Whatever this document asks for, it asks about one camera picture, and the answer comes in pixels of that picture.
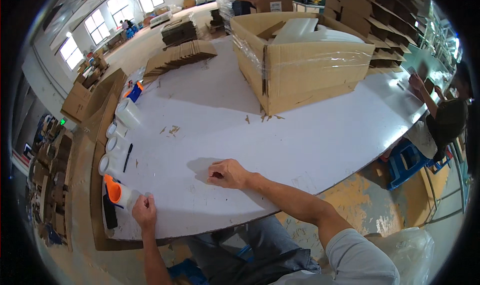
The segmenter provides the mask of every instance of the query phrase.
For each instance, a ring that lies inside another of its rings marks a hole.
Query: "clear tape roll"
[[[125,139],[113,136],[108,139],[105,145],[105,152],[113,155],[117,159],[122,159],[128,151],[128,143]]]
[[[105,154],[100,159],[98,164],[98,173],[100,175],[111,175],[114,178],[118,178],[123,172],[122,164],[119,163],[117,158],[112,155]]]
[[[129,97],[118,104],[115,114],[129,129],[140,126],[141,112]]]
[[[119,120],[112,122],[110,126],[106,129],[106,137],[111,138],[113,136],[125,137],[128,128]]]
[[[123,208],[127,208],[127,205],[129,204],[129,200],[132,197],[132,190],[128,188],[127,186],[119,183],[120,185],[120,200],[116,203],[119,206],[122,206]]]

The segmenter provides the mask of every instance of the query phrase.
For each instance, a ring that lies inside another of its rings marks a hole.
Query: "gray sleeve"
[[[393,262],[355,229],[345,229],[328,242],[325,249],[335,272],[334,284],[399,284]]]

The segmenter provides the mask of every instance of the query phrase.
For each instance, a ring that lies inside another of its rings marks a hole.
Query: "workbench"
[[[145,87],[135,103],[142,125],[126,134],[133,150],[125,173],[116,177],[131,189],[153,193],[157,239],[232,227],[279,211],[256,192],[206,184],[214,161],[234,158],[249,171],[318,194],[375,160],[426,111],[405,89],[404,70],[369,75],[352,93],[265,117],[238,68],[232,37],[212,42],[218,56]],[[110,238],[140,240],[131,214],[117,207],[116,212],[119,227],[107,232]]]

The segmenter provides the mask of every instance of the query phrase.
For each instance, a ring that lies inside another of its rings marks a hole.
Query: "human hand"
[[[435,85],[435,86],[433,87],[433,89],[435,90],[435,92],[437,93],[438,96],[443,95],[443,92],[442,92],[442,89],[440,88],[440,86]]]
[[[420,90],[423,87],[423,81],[417,73],[411,74],[408,82],[416,90]]]
[[[250,3],[255,6],[255,8],[257,7],[257,4],[260,3],[262,0],[250,0]]]
[[[157,208],[155,208],[153,194],[150,194],[148,198],[141,194],[131,210],[131,215],[137,221],[142,232],[154,233],[157,223]]]
[[[233,189],[244,189],[254,173],[243,168],[235,159],[213,162],[208,168],[208,183]]]

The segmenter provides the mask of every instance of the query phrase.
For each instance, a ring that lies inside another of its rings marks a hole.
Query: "black marker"
[[[134,147],[134,145],[130,144],[130,147],[128,148],[127,159],[125,159],[125,165],[123,166],[123,172],[125,172],[125,169],[127,169],[128,158],[130,157],[130,152],[132,151],[133,147]]]

